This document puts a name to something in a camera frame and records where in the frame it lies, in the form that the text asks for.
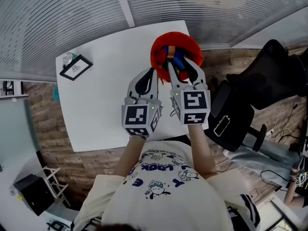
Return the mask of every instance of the wooden floor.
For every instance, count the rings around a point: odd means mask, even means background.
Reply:
[[[298,49],[291,51],[291,53],[299,54],[302,51],[303,49]],[[206,79],[217,77],[219,81],[222,81],[226,74],[242,72],[251,64],[258,52],[257,50],[205,51],[205,60],[202,67]],[[66,193],[66,195],[69,195],[69,199],[83,202],[94,183],[95,176],[112,173],[124,148],[74,153],[66,132],[61,105],[52,98],[52,90],[56,87],[56,84],[25,83],[25,93],[29,94],[33,121],[44,161],[49,167],[61,168],[57,173],[57,178],[59,181],[69,184]],[[284,124],[295,103],[306,103],[306,99],[296,96],[277,102],[261,111],[255,110],[252,126],[260,129],[262,124],[265,124],[268,130],[273,128],[276,116],[281,109],[284,110],[282,121],[282,124]],[[298,106],[293,111],[287,127],[292,131],[297,130],[297,126],[302,126],[302,120],[305,116],[306,106]],[[278,142],[279,138],[277,136],[270,140]],[[296,139],[292,137],[285,137],[280,143],[290,145],[295,141]],[[222,154],[222,148],[212,141],[209,141],[209,144],[217,164],[226,160]],[[226,161],[218,166],[218,170],[226,170],[230,164],[229,161]],[[251,190],[251,195],[257,203],[275,189],[274,186],[265,184],[257,174],[236,163],[233,163],[229,169],[235,167],[240,169],[247,186]]]

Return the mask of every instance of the white table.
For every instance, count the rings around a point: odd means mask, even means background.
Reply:
[[[57,81],[61,108],[68,136],[75,152],[123,147],[129,135],[121,127],[121,105],[128,85],[144,69],[151,67],[150,51],[160,35],[178,31],[188,35],[184,21],[158,23],[114,33],[70,52],[83,55],[93,66],[71,81],[59,75],[63,68],[60,55],[56,58]],[[173,111],[171,84],[159,80],[162,117],[150,141],[188,133]]]

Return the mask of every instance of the white t-shirt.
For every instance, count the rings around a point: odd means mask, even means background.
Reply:
[[[190,146],[149,142],[127,177],[97,176],[72,227],[81,231],[102,217],[102,224],[149,231],[251,231],[260,221],[247,192],[238,170],[205,180],[193,168]]]

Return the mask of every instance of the black picture frame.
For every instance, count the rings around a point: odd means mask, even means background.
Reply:
[[[77,74],[75,77],[70,77],[68,75],[66,75],[65,73],[72,67],[74,66],[74,64],[76,62],[78,62],[79,60],[82,60],[84,61],[86,64],[88,64],[88,66],[83,69],[79,74]],[[82,75],[88,68],[90,68],[91,66],[93,66],[93,63],[91,63],[88,59],[86,59],[85,57],[83,57],[82,55],[79,55],[78,57],[76,57],[69,65],[67,65],[61,72],[60,72],[60,75],[67,78],[67,79],[70,79],[72,81],[74,81],[75,79],[77,79],[80,75]]]

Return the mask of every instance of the phone screen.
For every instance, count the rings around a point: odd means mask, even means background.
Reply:
[[[220,124],[215,128],[215,132],[217,136],[220,136],[222,134],[222,132],[224,131],[226,126],[229,124],[229,122],[230,122],[229,119],[225,116],[223,120],[220,122]]]

